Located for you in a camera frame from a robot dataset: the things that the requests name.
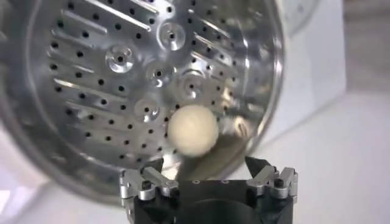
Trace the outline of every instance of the metal plate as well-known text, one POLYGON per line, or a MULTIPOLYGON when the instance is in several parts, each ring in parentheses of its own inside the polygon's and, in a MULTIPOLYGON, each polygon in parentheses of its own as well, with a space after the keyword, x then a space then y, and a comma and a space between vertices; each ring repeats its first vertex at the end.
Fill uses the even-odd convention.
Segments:
POLYGON ((228 174, 260 140, 283 42, 273 1, 16 1, 2 32, 0 113, 25 154, 78 194, 118 203, 118 172, 164 157, 169 178, 228 174), (169 118, 202 104, 221 131, 190 159, 169 118))

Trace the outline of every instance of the white surface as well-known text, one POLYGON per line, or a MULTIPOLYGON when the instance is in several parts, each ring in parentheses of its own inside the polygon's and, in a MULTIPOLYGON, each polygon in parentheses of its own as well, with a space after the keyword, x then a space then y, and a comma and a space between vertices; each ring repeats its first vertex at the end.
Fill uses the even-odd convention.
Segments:
POLYGON ((11 222, 49 180, 17 150, 0 123, 0 223, 11 222))
POLYGON ((303 29, 320 0, 278 0, 287 34, 293 36, 303 29))
POLYGON ((213 112, 202 105, 177 110, 168 123, 168 139, 183 155, 201 156, 215 145, 218 123, 213 112))
MULTIPOLYGON (((285 81, 277 111, 264 142, 297 125, 344 92, 341 14, 340 0, 322 1, 308 27, 294 36, 294 39, 287 41, 285 81)), ((293 153, 295 147, 287 146, 293 153)), ((295 161, 292 159, 289 163, 278 165, 297 167, 296 164, 291 164, 293 162, 295 161)), ((122 209, 97 205, 55 186, 42 191, 44 194, 21 217, 20 224, 127 223, 122 209)))
POLYGON ((287 38, 286 45, 283 88, 262 143, 289 130, 344 93, 342 1, 321 1, 311 21, 287 38))

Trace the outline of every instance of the wool dryer ball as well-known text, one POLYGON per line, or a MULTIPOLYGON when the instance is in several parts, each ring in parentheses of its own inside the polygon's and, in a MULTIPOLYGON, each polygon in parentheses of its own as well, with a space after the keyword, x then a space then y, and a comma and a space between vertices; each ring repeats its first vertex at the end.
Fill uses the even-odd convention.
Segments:
POLYGON ((168 124, 170 143, 186 156, 201 156, 210 151, 218 133, 216 117, 202 105, 188 105, 177 110, 168 124))

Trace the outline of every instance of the stainless steel drum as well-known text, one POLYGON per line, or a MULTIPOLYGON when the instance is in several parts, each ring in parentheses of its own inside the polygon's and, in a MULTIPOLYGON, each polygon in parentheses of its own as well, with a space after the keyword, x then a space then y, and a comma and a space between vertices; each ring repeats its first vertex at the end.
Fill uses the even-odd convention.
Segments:
POLYGON ((283 70, 275 1, 1 3, 2 122, 73 192, 118 203, 118 172, 161 157, 167 177, 221 177, 260 140, 283 70), (194 103, 215 113, 221 133, 190 159, 166 127, 194 103))

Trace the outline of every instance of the screw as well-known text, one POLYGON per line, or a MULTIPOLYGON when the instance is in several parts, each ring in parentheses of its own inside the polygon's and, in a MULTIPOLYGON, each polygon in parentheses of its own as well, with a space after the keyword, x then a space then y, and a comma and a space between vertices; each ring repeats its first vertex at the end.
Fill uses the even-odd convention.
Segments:
POLYGON ((149 190, 151 188, 152 188, 152 182, 150 182, 149 180, 142 182, 142 190, 149 190))
POLYGON ((274 179, 274 187, 283 188, 284 185, 285 185, 285 182, 282 179, 280 179, 280 178, 274 179))

